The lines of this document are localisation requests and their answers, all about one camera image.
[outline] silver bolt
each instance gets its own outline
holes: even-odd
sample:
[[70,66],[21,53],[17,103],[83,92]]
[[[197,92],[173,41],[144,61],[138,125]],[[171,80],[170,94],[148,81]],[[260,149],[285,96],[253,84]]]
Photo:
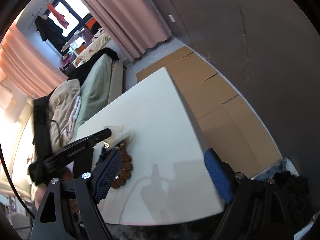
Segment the silver bolt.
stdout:
[[50,182],[51,184],[56,184],[58,183],[59,179],[58,178],[53,178]]
[[275,184],[276,183],[276,181],[273,178],[267,178],[267,182],[269,184]]
[[91,177],[91,173],[90,172],[85,172],[84,174],[82,174],[81,176],[83,179],[88,179]]
[[237,179],[243,179],[243,178],[244,178],[244,174],[241,173],[241,172],[237,172],[237,173],[235,174],[235,177],[236,177]]

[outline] white table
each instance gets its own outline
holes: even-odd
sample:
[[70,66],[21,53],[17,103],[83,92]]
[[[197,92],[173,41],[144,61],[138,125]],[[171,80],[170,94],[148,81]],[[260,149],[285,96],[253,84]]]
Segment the white table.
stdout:
[[[125,186],[111,188],[98,205],[106,223],[175,224],[223,211],[223,201],[204,166],[208,147],[200,127],[165,68],[84,123],[77,139],[107,125],[124,125],[134,132],[127,143],[134,170]],[[95,147],[92,167],[102,145]]]

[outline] window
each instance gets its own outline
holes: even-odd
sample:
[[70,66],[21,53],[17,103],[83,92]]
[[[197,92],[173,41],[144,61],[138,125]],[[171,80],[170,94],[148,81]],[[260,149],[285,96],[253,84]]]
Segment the window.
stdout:
[[63,28],[49,10],[46,11],[46,14],[63,29],[62,35],[67,39],[70,39],[77,30],[86,28],[85,24],[92,18],[90,11],[81,0],[55,0],[52,5],[58,13],[64,15],[65,20],[69,23],[68,27]]

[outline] red garment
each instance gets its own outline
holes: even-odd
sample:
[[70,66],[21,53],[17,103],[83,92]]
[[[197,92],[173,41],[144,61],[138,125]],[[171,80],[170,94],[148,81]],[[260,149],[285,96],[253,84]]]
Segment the red garment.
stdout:
[[64,15],[57,12],[57,10],[53,7],[51,3],[47,4],[47,7],[50,12],[57,18],[58,22],[61,24],[62,27],[65,29],[68,27],[69,23],[64,19]]

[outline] blue gripper pad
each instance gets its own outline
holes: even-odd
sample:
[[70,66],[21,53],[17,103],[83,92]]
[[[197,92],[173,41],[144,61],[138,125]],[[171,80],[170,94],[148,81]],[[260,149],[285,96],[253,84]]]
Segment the blue gripper pad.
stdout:
[[99,203],[100,200],[106,198],[111,183],[115,180],[115,177],[120,170],[120,166],[121,153],[120,151],[117,151],[96,184],[96,191],[93,196],[96,203]]
[[229,204],[233,200],[230,181],[210,150],[204,153],[204,165],[220,197]]

